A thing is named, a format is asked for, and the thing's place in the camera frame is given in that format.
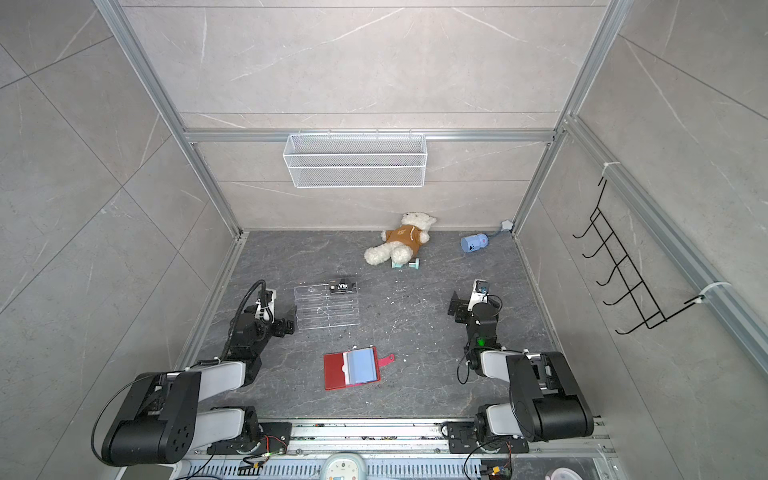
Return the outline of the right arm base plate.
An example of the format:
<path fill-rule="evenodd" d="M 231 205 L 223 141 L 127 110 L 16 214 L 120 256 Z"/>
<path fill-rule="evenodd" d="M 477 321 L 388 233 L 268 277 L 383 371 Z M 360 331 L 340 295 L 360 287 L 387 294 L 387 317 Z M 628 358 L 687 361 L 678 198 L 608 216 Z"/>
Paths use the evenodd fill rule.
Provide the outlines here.
<path fill-rule="evenodd" d="M 478 452 L 512 454 L 530 451 L 527 440 L 520 434 L 494 435 L 481 430 L 474 422 L 447 421 L 441 425 L 440 431 L 452 454 L 468 454 L 475 449 Z"/>

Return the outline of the clear acrylic organizer tray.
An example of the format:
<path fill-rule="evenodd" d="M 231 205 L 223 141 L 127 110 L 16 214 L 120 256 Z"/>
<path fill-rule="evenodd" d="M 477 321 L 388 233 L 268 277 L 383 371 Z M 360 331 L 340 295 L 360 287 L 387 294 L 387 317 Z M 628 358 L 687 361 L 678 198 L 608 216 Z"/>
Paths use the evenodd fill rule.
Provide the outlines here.
<path fill-rule="evenodd" d="M 331 297 L 329 283 L 294 288 L 296 322 L 300 330 L 352 327 L 360 323 L 359 291 L 354 296 Z"/>

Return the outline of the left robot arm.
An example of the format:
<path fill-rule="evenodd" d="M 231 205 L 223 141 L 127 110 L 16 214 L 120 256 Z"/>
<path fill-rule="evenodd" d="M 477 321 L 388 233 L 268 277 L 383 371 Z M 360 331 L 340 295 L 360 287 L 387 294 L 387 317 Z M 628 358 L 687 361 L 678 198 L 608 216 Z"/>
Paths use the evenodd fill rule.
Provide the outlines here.
<path fill-rule="evenodd" d="M 267 436 L 254 407 L 202 411 L 199 405 L 252 384 L 268 342 L 294 333 L 293 318 L 275 316 L 275 299 L 265 280 L 256 281 L 236 308 L 220 355 L 182 370 L 143 373 L 122 387 L 122 404 L 103 440 L 90 441 L 95 458 L 127 467 L 177 463 L 198 449 L 216 455 L 264 448 Z"/>

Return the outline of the red leather card holder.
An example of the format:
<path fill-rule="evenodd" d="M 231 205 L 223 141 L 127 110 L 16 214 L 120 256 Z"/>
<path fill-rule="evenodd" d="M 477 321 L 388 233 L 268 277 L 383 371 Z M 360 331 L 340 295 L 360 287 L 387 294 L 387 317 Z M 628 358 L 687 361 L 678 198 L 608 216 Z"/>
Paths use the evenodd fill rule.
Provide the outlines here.
<path fill-rule="evenodd" d="M 396 360 L 394 354 L 379 357 L 373 346 L 323 356 L 323 378 L 326 391 L 376 383 L 381 368 Z"/>

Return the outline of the black VIP credit card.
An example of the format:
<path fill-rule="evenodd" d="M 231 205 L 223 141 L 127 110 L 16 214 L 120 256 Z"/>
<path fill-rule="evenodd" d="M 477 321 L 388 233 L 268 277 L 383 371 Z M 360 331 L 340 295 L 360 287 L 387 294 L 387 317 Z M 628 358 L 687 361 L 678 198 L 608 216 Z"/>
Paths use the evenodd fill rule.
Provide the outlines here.
<path fill-rule="evenodd" d="M 354 296 L 358 289 L 355 283 L 329 283 L 328 292 L 331 297 Z"/>

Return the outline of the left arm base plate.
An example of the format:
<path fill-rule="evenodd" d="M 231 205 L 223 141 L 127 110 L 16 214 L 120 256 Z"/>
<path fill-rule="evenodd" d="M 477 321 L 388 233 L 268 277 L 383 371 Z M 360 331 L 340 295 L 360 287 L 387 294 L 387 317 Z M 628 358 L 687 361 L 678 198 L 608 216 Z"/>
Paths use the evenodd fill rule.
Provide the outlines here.
<path fill-rule="evenodd" d="M 213 443 L 206 453 L 241 456 L 284 453 L 290 443 L 291 433 L 290 422 L 246 423 L 238 436 Z"/>

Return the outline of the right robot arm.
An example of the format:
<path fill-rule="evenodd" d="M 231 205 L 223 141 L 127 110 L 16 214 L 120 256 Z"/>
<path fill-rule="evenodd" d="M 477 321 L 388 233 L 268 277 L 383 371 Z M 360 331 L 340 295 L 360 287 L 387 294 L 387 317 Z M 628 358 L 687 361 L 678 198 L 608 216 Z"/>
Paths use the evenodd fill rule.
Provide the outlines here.
<path fill-rule="evenodd" d="M 503 347 L 497 336 L 502 309 L 498 296 L 474 293 L 468 300 L 453 294 L 447 311 L 466 327 L 462 363 L 467 372 L 507 384 L 506 402 L 478 409 L 477 442 L 488 448 L 506 439 L 548 442 L 591 436 L 594 417 L 565 356 Z"/>

